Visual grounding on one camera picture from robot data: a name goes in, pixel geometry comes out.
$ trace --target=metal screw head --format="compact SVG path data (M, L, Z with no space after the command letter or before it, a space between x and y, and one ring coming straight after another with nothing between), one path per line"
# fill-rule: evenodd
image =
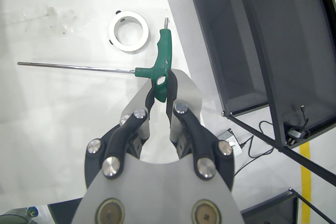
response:
M184 114L188 111L188 106L184 103L177 103L175 105L175 110L178 114Z
M146 111L143 108L138 108L133 114L137 119L142 119L146 116Z
M221 213L210 200L199 200L192 208L192 224L220 224Z
M106 177L112 177L120 169L120 160L116 157L108 157L102 164L102 171Z
M232 147L225 140L218 142L218 148L224 156L229 156L232 153Z
M127 119L130 117L130 115L126 114L124 116L120 117L120 121L119 121L119 125L122 126L123 124L125 124L125 122L127 121Z
M203 177L211 179L216 174L216 166L210 158L199 158L197 170Z
M118 199L105 200L97 209L98 224L122 224L125 220L125 207Z
M96 152L99 151L101 145L102 145L101 140L96 138L90 141L86 149L90 154L95 154Z

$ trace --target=black metal bar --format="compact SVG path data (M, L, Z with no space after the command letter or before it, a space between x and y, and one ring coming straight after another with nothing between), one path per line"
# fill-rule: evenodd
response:
M329 217L327 217L323 212L321 212L318 208L316 208L312 203L310 203L306 198L301 196L297 191L295 191L292 187L289 188L289 191L294 193L302 202L306 203L314 212L316 212L320 217L322 217L329 224L335 224Z
M301 164L303 167L306 167L308 170L312 171L314 174L318 175L323 180L332 184L334 187L336 187L336 175L333 174L332 172L314 163L310 159L307 159L306 157L300 155L299 153L293 151L292 149L282 146L282 144L278 144L274 139L268 137L267 135L264 135L257 129L245 124L244 122L238 120L232 115L225 114L225 117L231 120L232 122L236 123L237 125L241 126L242 128L246 129L251 134L260 138L262 141L268 143L270 146L276 148L278 151L284 153L287 157Z
M275 140L277 144L286 145L286 139L285 139L285 132L283 128L283 121L282 121L282 115L277 110L279 107L277 103L277 100L275 98L274 94L274 86L271 82L272 79L272 71L270 69L270 59L268 53L265 51L267 50L263 34L260 28L259 21L257 19L257 13L255 11L255 8L252 5L252 0L242 0L245 8L245 12L247 15L247 19L250 24L251 33L253 36L254 45L257 51L260 69L262 73L262 77L264 79L264 85L266 89L266 95L270 106L270 112L272 116L272 122L274 127L274 135Z

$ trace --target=white table surface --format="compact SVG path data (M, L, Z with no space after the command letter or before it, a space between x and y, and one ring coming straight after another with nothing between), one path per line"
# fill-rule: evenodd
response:
M117 10L147 21L151 41L126 54L108 41ZM0 0L0 210L82 197L86 145L118 124L146 79L127 74L18 66L18 61L121 69L152 67L164 18L172 68L189 74L167 0ZM177 160L165 104L151 111L142 160Z

